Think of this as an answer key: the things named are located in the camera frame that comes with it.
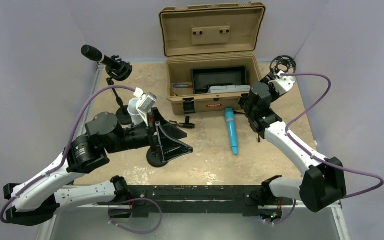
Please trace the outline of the black tripod shock mount stand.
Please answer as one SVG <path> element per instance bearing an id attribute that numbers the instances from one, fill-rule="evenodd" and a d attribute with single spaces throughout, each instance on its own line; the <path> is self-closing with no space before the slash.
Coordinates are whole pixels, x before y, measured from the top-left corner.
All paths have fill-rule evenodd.
<path id="1" fill-rule="evenodd" d="M 275 75 L 279 71 L 283 71 L 286 74 L 295 73 L 296 69 L 297 64 L 293 57 L 289 55 L 280 55 L 271 61 L 268 74 Z M 272 99 L 269 87 L 264 83 L 261 83 L 261 80 L 255 83 L 250 90 L 250 93 L 256 97 L 257 109 L 255 119 L 257 122 L 257 128 L 255 132 L 258 134 L 259 142 L 261 139 L 266 139 L 265 130 L 267 128 L 274 123 L 283 121 L 283 119 L 273 112 L 271 108 L 271 103 L 278 99 Z"/>

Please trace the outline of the silver white microphone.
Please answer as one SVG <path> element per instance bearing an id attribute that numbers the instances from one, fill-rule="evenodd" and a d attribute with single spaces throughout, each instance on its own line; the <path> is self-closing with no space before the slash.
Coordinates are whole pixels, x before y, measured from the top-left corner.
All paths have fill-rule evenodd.
<path id="1" fill-rule="evenodd" d="M 144 119 L 140 115 L 139 111 L 137 110 L 137 102 L 139 98 L 134 97 L 132 98 L 127 106 L 127 111 L 131 117 L 132 123 L 136 126 L 144 122 Z"/>

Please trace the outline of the blue microphone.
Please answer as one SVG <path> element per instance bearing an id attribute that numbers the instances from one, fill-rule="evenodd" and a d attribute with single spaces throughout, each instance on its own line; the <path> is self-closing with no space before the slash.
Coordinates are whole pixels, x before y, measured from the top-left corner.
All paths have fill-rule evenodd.
<path id="1" fill-rule="evenodd" d="M 227 132 L 229 136 L 230 147 L 233 154 L 237 156 L 239 153 L 239 149 L 238 149 L 234 110 L 232 108 L 226 108 L 224 111 L 224 116 L 227 124 Z"/>

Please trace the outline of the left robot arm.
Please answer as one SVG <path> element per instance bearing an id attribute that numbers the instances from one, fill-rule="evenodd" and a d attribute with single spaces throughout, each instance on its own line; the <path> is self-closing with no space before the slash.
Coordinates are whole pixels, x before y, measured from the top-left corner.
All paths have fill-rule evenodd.
<path id="1" fill-rule="evenodd" d="M 126 203 L 131 194 L 122 176 L 90 186 L 68 189 L 67 185 L 108 164 L 109 154 L 148 148 L 148 163 L 159 168 L 193 152 L 190 145 L 182 142 L 187 134 L 166 121 L 157 108 L 152 108 L 148 116 L 149 121 L 124 128 L 113 113 L 96 115 L 86 123 L 85 134 L 71 138 L 68 147 L 47 168 L 25 183 L 4 186 L 7 204 L 0 220 L 5 224 L 35 226 L 67 208 Z"/>

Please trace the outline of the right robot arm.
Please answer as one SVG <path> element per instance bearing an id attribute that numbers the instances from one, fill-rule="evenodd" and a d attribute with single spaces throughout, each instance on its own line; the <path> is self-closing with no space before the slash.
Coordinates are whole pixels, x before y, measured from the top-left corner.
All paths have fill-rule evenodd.
<path id="1" fill-rule="evenodd" d="M 250 128 L 277 147 L 302 175 L 302 179 L 276 175 L 263 181 L 256 201 L 267 205 L 288 198 L 303 202 L 310 211 L 317 213 L 346 196 L 345 174 L 338 158 L 326 158 L 311 148 L 272 110 L 271 104 L 289 92 L 295 82 L 284 72 L 269 73 L 251 85 L 239 105 Z"/>

